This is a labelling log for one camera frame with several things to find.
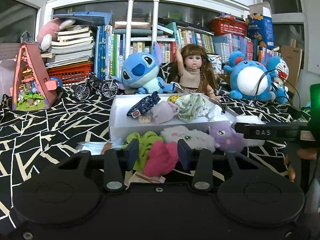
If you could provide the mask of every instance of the plush toy's nose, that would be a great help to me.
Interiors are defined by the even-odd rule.
[[[140,77],[144,74],[144,69],[145,69],[144,65],[140,63],[132,69],[132,74]]]

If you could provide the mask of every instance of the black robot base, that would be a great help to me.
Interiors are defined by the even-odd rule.
[[[17,229],[8,239],[282,240],[297,229],[302,190],[249,158],[190,149],[180,140],[181,165],[195,171],[191,184],[126,189],[123,174],[132,170],[138,149],[133,140],[104,155],[81,151],[22,183],[10,212]],[[218,187],[216,165],[232,172]]]

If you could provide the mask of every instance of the white wall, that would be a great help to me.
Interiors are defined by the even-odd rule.
[[[301,98],[301,106],[310,101],[310,85],[320,83],[320,14],[319,0],[301,0],[305,14],[305,61],[301,71],[297,90]],[[295,106],[299,106],[297,96]]]

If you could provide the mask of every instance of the white luggage handle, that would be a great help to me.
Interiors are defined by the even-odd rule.
[[[133,1],[134,0],[128,0],[127,27],[125,32],[125,59],[127,59],[127,57],[129,57],[130,55]],[[159,9],[159,0],[153,0],[151,49],[152,49],[153,43],[157,41],[158,9]]]

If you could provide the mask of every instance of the doll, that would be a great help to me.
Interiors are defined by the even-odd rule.
[[[180,48],[177,47],[176,58],[177,61],[170,69],[170,75],[184,91],[201,92],[216,101],[221,98],[214,93],[217,80],[204,48],[188,44],[180,52]]]

